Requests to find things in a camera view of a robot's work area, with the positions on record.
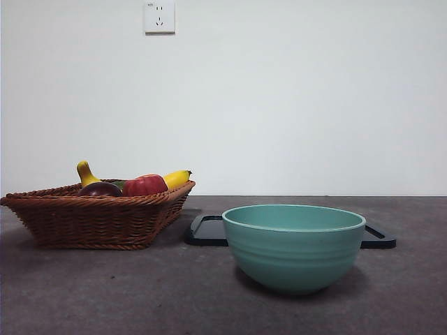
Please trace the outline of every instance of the purple fruit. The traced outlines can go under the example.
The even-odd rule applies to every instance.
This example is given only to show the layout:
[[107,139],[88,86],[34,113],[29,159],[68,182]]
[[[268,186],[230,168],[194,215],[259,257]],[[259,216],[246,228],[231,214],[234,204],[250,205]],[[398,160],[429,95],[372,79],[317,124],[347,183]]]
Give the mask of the purple fruit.
[[81,188],[78,195],[110,195],[113,197],[121,197],[123,196],[123,193],[120,191],[119,187],[114,184],[106,181],[98,181]]

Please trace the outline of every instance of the tray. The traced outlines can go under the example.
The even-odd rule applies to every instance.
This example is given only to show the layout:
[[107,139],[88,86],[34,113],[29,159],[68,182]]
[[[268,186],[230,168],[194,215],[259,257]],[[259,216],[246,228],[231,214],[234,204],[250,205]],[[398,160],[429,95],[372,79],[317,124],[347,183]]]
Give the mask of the tray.
[[[220,215],[197,216],[184,234],[184,241],[193,246],[228,246],[224,222]],[[396,237],[368,223],[361,248],[388,249],[396,247]]]

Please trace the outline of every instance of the ceramic bowl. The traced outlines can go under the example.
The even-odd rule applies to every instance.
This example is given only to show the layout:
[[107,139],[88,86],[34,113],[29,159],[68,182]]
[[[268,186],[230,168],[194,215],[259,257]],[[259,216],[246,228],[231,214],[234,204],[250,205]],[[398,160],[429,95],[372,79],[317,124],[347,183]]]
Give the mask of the ceramic bowl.
[[262,285],[305,295],[328,287],[353,266],[366,220],[329,207],[260,204],[222,214],[239,268]]

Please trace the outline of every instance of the apple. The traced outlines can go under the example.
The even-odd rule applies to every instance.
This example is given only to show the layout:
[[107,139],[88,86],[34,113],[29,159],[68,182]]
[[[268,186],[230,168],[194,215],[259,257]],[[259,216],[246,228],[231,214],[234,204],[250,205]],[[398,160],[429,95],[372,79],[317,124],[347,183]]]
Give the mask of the apple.
[[137,195],[152,195],[168,190],[164,179],[159,174],[145,174],[144,176],[126,180],[123,187],[125,197]]

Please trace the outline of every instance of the basket rim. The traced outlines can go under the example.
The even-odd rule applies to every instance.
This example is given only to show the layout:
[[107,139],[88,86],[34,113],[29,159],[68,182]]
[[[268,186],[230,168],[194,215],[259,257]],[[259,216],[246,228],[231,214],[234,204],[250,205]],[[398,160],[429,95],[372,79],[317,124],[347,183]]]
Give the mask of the basket rim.
[[[123,179],[102,179],[102,181],[120,181]],[[25,201],[25,200],[35,200],[39,202],[54,202],[55,200],[58,202],[72,202],[72,203],[96,203],[96,204],[106,204],[106,203],[114,203],[114,204],[135,204],[135,203],[161,203],[165,201],[175,200],[182,194],[188,193],[195,185],[195,181],[188,180],[185,184],[178,186],[177,188],[173,188],[171,190],[167,190],[162,193],[156,193],[153,195],[137,195],[133,197],[113,197],[109,195],[101,195],[101,196],[90,196],[90,195],[35,195],[35,193],[56,193],[58,191],[63,191],[64,189],[77,188],[80,187],[80,183],[61,186],[57,188],[47,188],[43,190],[37,191],[29,191],[29,192],[21,192],[21,193],[8,193],[6,196],[2,197],[0,200],[1,205],[8,206],[11,202],[16,201]]]

